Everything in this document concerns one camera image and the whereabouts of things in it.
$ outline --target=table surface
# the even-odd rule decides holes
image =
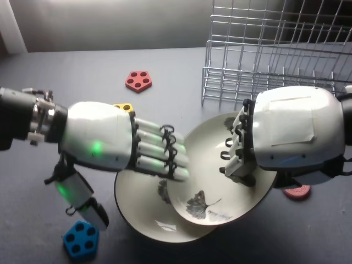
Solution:
[[[29,53],[0,62],[0,85],[53,90],[56,103],[129,102],[136,114],[187,134],[233,105],[200,104],[205,50]],[[130,71],[148,70],[141,94],[124,86]],[[62,236],[80,219],[43,180],[58,161],[56,145],[14,142],[0,159],[0,263],[67,263]],[[352,178],[313,186],[303,202],[272,190],[254,210],[192,243],[152,241],[131,229],[114,199],[114,173],[79,167],[110,218],[92,263],[352,263]]]

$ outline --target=wire basket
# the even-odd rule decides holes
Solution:
[[[205,98],[255,100],[282,86],[344,92],[352,75],[352,2],[338,0],[213,0]]]

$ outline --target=metal wire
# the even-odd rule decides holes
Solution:
[[[318,86],[333,94],[352,83],[348,1],[213,0],[202,72],[206,98],[238,102],[282,86]]]

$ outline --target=ceramic plate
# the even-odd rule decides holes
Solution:
[[[167,181],[169,198],[176,211],[195,224],[215,226],[231,222],[254,208],[270,191],[276,172],[257,168],[254,187],[235,183],[219,172],[226,162],[226,138],[238,113],[221,114],[195,128],[185,139],[190,158],[190,179]]]
[[[183,243],[210,233],[215,227],[195,225],[170,204],[166,180],[124,170],[116,176],[115,200],[124,219],[139,233],[155,240]]]

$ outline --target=robotic arm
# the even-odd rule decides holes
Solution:
[[[229,162],[220,171],[254,186],[256,166],[278,174],[275,188],[326,182],[344,172],[344,151],[352,145],[352,94],[334,97],[325,89],[283,87],[244,100],[226,140]]]
[[[114,106],[79,102],[65,108],[53,103],[52,92],[0,88],[0,150],[13,139],[57,143],[60,159],[45,184],[54,182],[70,203],[100,230],[109,224],[104,208],[74,164],[101,171],[131,169],[171,180],[189,177],[184,138],[171,125],[136,118]]]

